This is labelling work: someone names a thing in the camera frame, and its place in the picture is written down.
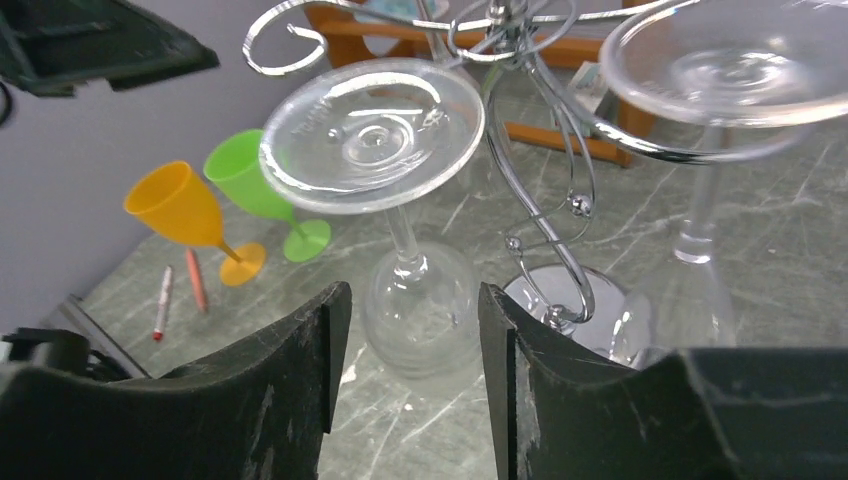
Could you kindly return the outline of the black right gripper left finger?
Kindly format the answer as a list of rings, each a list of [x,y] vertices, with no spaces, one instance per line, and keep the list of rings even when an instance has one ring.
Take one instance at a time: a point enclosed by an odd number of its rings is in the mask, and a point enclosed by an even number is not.
[[[160,378],[1,363],[5,479],[314,479],[352,310],[335,282]]]

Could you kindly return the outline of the green plastic goblet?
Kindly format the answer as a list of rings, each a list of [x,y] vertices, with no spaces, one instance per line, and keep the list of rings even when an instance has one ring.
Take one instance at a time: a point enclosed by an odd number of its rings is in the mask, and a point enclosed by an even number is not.
[[[291,262],[309,261],[329,245],[331,226],[322,219],[298,221],[294,206],[266,182],[260,166],[261,129],[238,132],[221,142],[207,156],[203,173],[245,212],[287,223],[290,233],[283,254]]]

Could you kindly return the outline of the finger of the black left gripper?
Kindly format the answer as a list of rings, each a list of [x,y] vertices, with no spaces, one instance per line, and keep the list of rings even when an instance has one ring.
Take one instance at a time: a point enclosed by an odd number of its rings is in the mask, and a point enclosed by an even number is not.
[[[210,70],[214,50],[129,1],[4,1],[1,78],[37,97],[105,80],[125,91]]]

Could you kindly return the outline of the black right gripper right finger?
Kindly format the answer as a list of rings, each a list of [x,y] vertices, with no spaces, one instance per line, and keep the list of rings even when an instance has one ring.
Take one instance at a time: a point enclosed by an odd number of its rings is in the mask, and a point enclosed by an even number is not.
[[[479,291],[501,479],[843,479],[843,348],[694,348],[643,370]]]

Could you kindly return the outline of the orange plastic goblet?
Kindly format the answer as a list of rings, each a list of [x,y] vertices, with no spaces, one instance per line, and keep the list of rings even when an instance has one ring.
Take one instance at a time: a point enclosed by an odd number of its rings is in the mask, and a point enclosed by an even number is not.
[[[123,208],[176,244],[221,250],[226,258],[219,279],[226,286],[247,283],[264,266],[266,250],[261,244],[233,248],[226,242],[219,201],[185,161],[166,163],[138,180],[125,196]]]

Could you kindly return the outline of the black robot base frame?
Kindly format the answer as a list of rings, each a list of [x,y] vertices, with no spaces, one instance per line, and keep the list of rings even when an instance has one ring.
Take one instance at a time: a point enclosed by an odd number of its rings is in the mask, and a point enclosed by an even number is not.
[[[1,361],[25,362],[100,382],[150,374],[69,295],[35,327],[1,336]]]

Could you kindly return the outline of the clear tall flute glass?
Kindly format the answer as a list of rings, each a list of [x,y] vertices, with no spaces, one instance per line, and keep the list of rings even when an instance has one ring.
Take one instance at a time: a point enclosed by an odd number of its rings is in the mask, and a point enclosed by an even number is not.
[[[847,112],[843,1],[668,1],[605,40],[612,91],[655,116],[703,128],[720,154],[698,165],[666,261],[626,296],[612,360],[642,369],[676,347],[730,347],[737,321],[714,251],[714,210],[729,162],[781,153],[806,127]]]

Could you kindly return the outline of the clear wide wine glass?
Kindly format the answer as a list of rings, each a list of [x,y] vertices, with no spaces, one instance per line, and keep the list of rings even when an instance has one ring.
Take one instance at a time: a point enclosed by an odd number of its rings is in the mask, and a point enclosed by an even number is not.
[[[479,276],[456,249],[416,239],[406,206],[471,159],[485,112],[457,73],[413,59],[323,74],[271,114],[259,164],[270,187],[320,214],[385,214],[394,243],[362,301],[374,354],[408,382],[459,382],[480,357]]]

